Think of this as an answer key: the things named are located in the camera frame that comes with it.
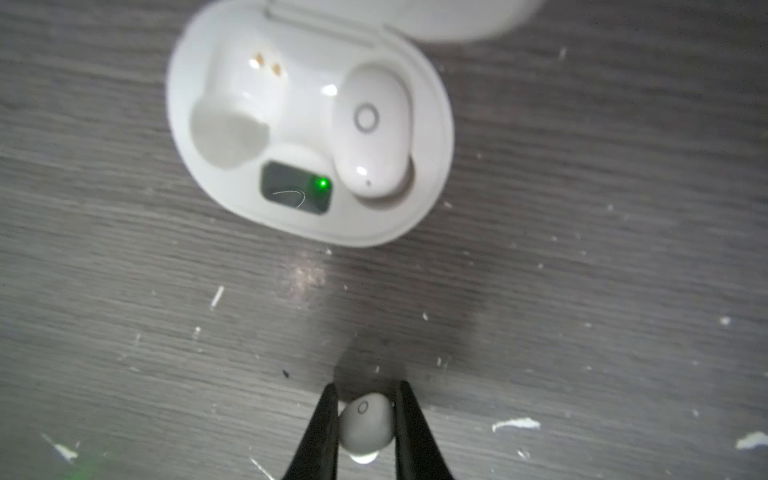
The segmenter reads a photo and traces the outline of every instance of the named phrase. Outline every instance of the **wood grain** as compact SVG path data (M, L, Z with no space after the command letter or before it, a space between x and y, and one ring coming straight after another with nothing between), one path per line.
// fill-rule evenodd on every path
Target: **wood grain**
M200 5L0 4L0 478L279 478L322 386L377 366L456 478L768 475L734 448L768 432L765 5L552 0L424 46L457 128L443 198L333 255L180 162L164 72Z

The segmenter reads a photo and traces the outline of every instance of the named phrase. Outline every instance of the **open charging case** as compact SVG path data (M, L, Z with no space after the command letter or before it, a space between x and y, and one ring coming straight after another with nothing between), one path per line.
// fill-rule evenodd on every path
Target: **open charging case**
M184 30L167 115L195 181L230 212L326 243L370 247L411 230L448 179L454 125L442 81L413 41L487 38L543 0L223 0ZM345 187L333 161L338 87L360 65L409 93L407 181L380 199Z

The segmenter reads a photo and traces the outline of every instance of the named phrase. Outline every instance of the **charging case lid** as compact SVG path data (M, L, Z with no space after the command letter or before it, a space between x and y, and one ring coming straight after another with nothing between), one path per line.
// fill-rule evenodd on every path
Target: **charging case lid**
M544 0L277 0L279 5L382 26L416 41L454 43L500 35L528 20Z

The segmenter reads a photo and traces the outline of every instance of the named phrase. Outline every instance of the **white speck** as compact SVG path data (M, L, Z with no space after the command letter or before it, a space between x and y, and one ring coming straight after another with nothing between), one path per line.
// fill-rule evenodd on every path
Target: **white speck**
M752 432L736 442L736 450L751 450L756 447L768 447L768 435L762 432Z
M355 462L359 463L360 465L368 465L370 462L373 462L376 460L376 457L379 456L379 452L370 453L368 455L349 455L349 457Z
M270 473L267 470L264 470L264 467L259 465L259 462L254 460L253 457L251 457L250 461L252 461L253 464L256 466L256 468L258 468L264 475L266 475L266 477L269 480L275 480L275 478L272 475L270 475Z
M525 417L522 419L509 419L509 420L505 420L504 422L494 423L493 425L491 425L491 430L495 432L501 427L515 427L518 429L539 430L541 428L541 423L536 422L531 417Z
M54 450L56 450L56 452L58 452L58 454L61 455L61 457L64 460L66 460L71 464L74 464L73 460L75 460L78 457L77 452L75 452L74 450L68 449L65 445L62 445L60 443L54 443L53 440L51 440L51 437L49 437L44 433L41 433L40 436L43 438L43 440L48 442L48 444L52 446Z
M221 295L224 293L224 285L219 285L219 289L216 290L216 295L214 295L214 299L210 301L210 309L213 310L216 308L216 305L219 304L219 300L221 300Z

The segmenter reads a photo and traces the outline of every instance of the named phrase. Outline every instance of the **empty earbud slot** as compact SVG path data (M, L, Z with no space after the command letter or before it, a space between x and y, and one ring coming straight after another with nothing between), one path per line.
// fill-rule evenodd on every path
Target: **empty earbud slot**
M203 97L194 105L190 133L205 161L224 170L257 157L270 139L269 125L216 97Z
M406 175L402 178L399 187L394 194L387 195L380 198L363 198L355 197L361 204L374 210L388 210L390 208L400 205L413 190L413 183L415 180L415 168L413 167L413 159L408 157L408 170Z

